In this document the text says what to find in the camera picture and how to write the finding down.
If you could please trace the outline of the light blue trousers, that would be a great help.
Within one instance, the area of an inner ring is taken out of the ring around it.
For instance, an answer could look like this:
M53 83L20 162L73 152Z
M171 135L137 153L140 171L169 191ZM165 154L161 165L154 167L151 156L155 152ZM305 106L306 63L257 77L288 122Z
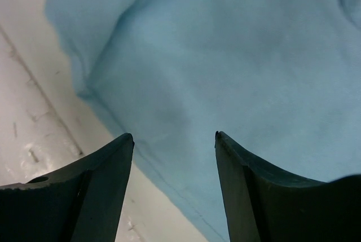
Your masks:
M46 0L77 95L209 240L214 135L292 173L360 172L360 0Z

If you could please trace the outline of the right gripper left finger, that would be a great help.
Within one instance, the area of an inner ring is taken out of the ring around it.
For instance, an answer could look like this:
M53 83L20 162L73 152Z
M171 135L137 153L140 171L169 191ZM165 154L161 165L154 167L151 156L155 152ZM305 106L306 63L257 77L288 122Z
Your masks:
M56 171L1 186L1 241L115 241L133 148L126 133Z

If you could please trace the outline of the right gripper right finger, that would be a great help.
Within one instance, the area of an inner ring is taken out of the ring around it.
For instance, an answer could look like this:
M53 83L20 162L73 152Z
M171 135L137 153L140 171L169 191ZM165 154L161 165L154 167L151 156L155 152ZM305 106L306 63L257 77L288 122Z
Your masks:
M360 176L308 179L247 151L224 132L215 155L231 241L359 241Z

